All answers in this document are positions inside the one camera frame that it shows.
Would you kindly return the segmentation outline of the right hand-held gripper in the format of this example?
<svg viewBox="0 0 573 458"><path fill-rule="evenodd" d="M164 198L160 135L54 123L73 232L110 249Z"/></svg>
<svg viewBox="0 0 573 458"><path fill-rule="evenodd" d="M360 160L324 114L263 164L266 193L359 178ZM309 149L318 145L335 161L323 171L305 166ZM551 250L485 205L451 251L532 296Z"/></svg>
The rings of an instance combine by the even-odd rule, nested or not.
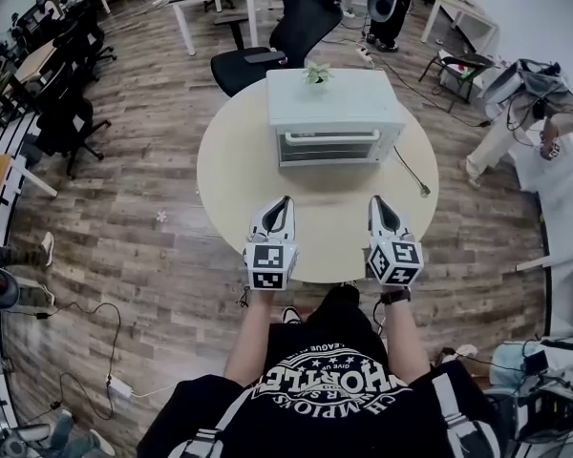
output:
<svg viewBox="0 0 573 458"><path fill-rule="evenodd" d="M381 196L369 202L367 263L382 285L410 286L423 269L422 247L405 217Z"/></svg>

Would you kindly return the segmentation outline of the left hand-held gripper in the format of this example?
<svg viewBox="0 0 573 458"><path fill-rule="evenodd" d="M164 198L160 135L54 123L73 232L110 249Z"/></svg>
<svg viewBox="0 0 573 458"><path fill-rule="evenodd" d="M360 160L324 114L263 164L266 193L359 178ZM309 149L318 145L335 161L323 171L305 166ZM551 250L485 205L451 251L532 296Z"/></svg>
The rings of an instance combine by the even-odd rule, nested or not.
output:
<svg viewBox="0 0 573 458"><path fill-rule="evenodd" d="M273 230L284 218L284 227ZM257 291L285 291L298 257L291 197L272 200L256 212L243 251L248 284Z"/></svg>

